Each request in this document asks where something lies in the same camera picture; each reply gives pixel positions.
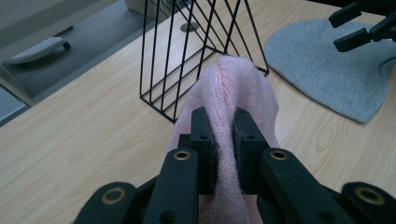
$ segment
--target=pink knitted fabric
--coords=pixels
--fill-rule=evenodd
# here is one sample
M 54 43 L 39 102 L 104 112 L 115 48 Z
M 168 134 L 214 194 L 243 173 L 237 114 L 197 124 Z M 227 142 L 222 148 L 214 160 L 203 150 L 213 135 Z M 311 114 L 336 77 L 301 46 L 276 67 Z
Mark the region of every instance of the pink knitted fabric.
M 262 223 L 256 196 L 242 195 L 233 156 L 233 114 L 246 109 L 270 147 L 279 147 L 275 136 L 278 104 L 265 77 L 246 59 L 224 56 L 211 65 L 191 88 L 173 130 L 168 151 L 177 147 L 181 133 L 191 131 L 191 111 L 204 106 L 219 143 L 215 194 L 200 196 L 199 223 Z

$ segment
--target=gray fabric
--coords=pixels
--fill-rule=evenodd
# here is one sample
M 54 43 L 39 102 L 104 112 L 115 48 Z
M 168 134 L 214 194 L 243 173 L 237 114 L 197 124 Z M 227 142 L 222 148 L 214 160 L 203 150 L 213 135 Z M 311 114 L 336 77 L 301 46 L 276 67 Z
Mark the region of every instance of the gray fabric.
M 388 95 L 396 43 L 382 40 L 340 53 L 333 41 L 368 24 L 333 29 L 327 20 L 300 21 L 274 33 L 265 46 L 268 64 L 301 92 L 333 111 L 366 123 Z

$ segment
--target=knit cloth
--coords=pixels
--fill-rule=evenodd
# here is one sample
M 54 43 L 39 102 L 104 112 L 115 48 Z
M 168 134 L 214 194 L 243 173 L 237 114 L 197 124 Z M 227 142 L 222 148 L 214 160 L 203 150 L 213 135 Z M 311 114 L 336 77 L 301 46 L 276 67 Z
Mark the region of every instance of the knit cloth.
M 208 67 L 183 105 L 167 150 L 177 147 L 181 133 L 191 132 L 192 110 L 204 106 L 219 144 L 218 179 L 214 195 L 200 196 L 199 223 L 262 223 L 256 196 L 242 195 L 233 156 L 233 116 L 237 107 L 248 111 L 270 147 L 275 136 L 278 104 L 272 87 L 252 62 L 231 56 Z

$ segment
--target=light wood surface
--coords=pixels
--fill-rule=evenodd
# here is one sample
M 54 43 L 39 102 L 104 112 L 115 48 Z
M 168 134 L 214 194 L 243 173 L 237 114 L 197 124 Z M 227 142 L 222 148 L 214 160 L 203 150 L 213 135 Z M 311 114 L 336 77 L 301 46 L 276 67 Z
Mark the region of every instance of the light wood surface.
M 300 0 L 249 3 L 264 43 L 285 24 L 337 9 Z M 141 38 L 0 129 L 0 223 L 72 223 L 104 184 L 140 186 L 159 173 L 173 124 L 138 97 L 140 52 Z M 268 79 L 280 105 L 280 145 L 321 184 L 340 190 L 363 181 L 396 196 L 395 69 L 388 99 L 366 125 L 311 101 L 275 72 Z

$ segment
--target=gray floor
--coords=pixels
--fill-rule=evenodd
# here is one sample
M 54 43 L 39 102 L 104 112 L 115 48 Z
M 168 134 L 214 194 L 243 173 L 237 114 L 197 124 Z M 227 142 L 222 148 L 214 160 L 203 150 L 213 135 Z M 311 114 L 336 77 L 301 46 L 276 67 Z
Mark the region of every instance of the gray floor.
M 58 34 L 70 43 L 69 51 L 60 48 L 28 66 L 4 66 L 38 103 L 141 36 L 143 19 L 120 0 Z

